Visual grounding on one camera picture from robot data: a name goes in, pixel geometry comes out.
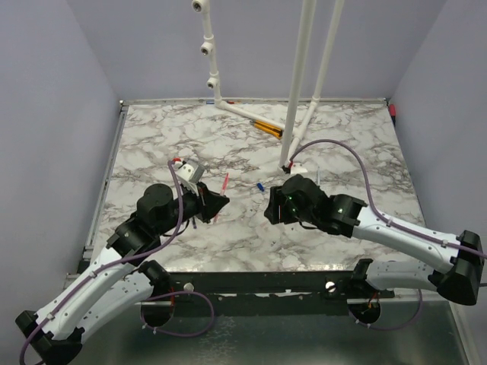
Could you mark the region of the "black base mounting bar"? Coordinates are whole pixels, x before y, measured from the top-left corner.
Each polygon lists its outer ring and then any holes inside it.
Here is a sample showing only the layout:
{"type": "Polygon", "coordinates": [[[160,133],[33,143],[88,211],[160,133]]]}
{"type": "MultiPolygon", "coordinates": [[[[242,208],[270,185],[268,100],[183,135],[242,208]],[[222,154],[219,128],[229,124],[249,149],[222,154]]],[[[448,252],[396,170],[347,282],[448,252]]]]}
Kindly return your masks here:
{"type": "Polygon", "coordinates": [[[170,279],[175,291],[194,286],[217,316],[346,316],[349,303],[394,297],[352,271],[172,272],[170,279]]]}

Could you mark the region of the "red pen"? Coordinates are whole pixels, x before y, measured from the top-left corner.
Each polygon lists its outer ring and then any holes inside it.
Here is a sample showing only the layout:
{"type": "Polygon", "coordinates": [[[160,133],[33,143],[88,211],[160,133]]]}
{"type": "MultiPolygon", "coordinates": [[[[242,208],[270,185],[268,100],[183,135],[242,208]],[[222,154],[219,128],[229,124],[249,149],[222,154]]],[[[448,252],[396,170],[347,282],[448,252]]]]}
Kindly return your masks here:
{"type": "MultiPolygon", "coordinates": [[[[228,181],[229,181],[229,173],[226,173],[226,176],[224,178],[224,182],[223,182],[222,187],[221,187],[220,196],[224,196],[225,195],[226,188],[228,186],[228,181]]],[[[219,213],[217,213],[215,215],[214,220],[213,220],[213,224],[216,224],[217,223],[218,216],[219,216],[219,213]]]]}

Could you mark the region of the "red black clamp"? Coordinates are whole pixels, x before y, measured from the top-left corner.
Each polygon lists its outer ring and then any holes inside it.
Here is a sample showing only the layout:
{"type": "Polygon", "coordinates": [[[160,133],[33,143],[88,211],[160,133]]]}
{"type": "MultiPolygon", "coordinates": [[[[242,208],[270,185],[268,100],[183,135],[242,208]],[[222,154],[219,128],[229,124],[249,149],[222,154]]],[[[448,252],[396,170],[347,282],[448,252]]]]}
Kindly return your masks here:
{"type": "Polygon", "coordinates": [[[388,110],[390,113],[390,118],[392,120],[393,125],[396,125],[396,108],[392,103],[388,104],[388,110]]]}

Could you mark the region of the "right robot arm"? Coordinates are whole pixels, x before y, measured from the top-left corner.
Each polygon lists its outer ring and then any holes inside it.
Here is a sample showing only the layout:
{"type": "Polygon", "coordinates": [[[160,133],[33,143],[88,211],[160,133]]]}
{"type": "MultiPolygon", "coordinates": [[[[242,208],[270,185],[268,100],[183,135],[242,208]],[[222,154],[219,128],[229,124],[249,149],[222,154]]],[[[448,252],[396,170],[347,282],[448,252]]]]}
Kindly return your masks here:
{"type": "Polygon", "coordinates": [[[351,292],[410,288],[434,291],[444,299],[473,306],[478,299],[486,255],[478,234],[429,230],[373,208],[350,195],[327,195],[311,179],[294,175],[270,189],[264,212],[271,224],[307,223],[334,236],[379,243],[410,262],[375,262],[349,279],[351,292]]]}

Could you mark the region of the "yellow utility knife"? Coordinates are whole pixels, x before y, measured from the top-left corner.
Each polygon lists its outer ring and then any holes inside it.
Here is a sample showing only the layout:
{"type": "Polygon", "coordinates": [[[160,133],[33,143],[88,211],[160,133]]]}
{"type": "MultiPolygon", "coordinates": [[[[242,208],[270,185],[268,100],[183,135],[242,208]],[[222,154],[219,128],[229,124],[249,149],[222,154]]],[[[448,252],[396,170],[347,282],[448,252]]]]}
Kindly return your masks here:
{"type": "Polygon", "coordinates": [[[255,119],[251,120],[250,124],[252,126],[254,126],[255,128],[257,128],[257,129],[259,129],[259,130],[261,130],[267,134],[273,135],[277,139],[282,138],[283,131],[279,127],[276,127],[274,125],[270,125],[268,123],[265,123],[265,122],[259,121],[259,120],[255,120],[255,119]]]}

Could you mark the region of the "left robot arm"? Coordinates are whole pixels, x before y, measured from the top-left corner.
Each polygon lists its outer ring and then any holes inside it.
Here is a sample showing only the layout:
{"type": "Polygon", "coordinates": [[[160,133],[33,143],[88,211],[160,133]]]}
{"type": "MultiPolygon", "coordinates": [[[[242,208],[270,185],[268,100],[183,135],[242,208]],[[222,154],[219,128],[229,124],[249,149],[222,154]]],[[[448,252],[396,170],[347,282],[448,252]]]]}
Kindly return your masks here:
{"type": "Polygon", "coordinates": [[[66,290],[43,308],[16,318],[44,364],[70,363],[107,322],[140,300],[159,300],[170,291],[169,274],[155,260],[147,261],[147,255],[160,247],[166,232],[177,233],[192,217],[208,223],[230,201],[202,182],[195,192],[179,192],[176,199],[167,185],[149,186],[135,212],[66,290]]]}

